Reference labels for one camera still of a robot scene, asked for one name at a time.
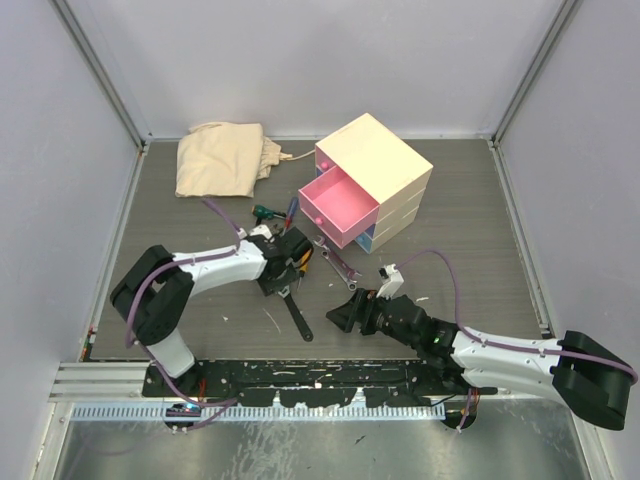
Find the orange handle screwdriver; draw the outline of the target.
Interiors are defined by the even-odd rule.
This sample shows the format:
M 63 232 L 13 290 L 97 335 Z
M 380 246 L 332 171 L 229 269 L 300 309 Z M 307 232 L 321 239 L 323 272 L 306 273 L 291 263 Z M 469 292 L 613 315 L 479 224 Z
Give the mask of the orange handle screwdriver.
M 313 255 L 313 251 L 312 250 L 308 250 L 302 257 L 300 264 L 298 265 L 298 281 L 297 281 L 297 286 L 296 289 L 299 289 L 302 283 L 303 278 L 305 277 L 307 271 L 308 271 L 308 266 L 309 266 L 309 262 L 311 260 L 311 257 Z

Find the black adjustable wrench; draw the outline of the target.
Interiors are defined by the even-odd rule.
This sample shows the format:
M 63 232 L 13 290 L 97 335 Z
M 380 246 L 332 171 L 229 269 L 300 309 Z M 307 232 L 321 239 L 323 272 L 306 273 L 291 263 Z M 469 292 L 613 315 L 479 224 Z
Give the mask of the black adjustable wrench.
M 295 303 L 291 291 L 289 287 L 285 287 L 279 292 L 279 295 L 284 300 L 285 305 L 292 317 L 292 320 L 301 335 L 302 339 L 305 342 L 311 342 L 314 339 L 313 332 L 309 327 L 308 323 L 304 319 L 301 311 L 299 310 L 297 304 Z

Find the pastel mini drawer chest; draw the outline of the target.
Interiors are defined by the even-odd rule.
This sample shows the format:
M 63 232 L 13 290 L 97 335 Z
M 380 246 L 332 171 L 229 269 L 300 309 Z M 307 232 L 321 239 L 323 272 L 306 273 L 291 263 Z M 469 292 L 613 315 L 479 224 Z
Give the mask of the pastel mini drawer chest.
M 371 254 L 416 218 L 433 165 L 369 113 L 318 141 L 300 210 L 337 247 Z

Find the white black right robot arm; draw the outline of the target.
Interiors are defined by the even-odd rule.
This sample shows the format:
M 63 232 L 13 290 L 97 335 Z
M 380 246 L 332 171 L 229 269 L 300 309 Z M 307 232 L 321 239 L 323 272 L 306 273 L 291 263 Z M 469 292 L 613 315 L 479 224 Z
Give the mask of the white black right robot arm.
M 414 350 L 444 390 L 504 389 L 554 401 L 597 427 L 625 427 L 632 368 L 586 334 L 526 340 L 463 329 L 427 314 L 408 296 L 358 289 L 326 317 L 345 333 L 382 333 Z

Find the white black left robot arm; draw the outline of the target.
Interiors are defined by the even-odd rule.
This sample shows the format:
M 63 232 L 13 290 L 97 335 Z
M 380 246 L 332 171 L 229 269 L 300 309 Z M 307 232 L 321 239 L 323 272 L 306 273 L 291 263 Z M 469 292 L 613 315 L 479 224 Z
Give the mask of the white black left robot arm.
M 266 226 L 237 231 L 229 247 L 196 253 L 148 248 L 110 294 L 126 323 L 125 344 L 137 343 L 178 396 L 194 393 L 204 375 L 178 330 L 188 301 L 217 287 L 255 281 L 265 296 L 278 295 L 303 340 L 312 330 L 291 294 L 291 284 L 313 255 L 313 244 L 296 227 L 274 235 Z

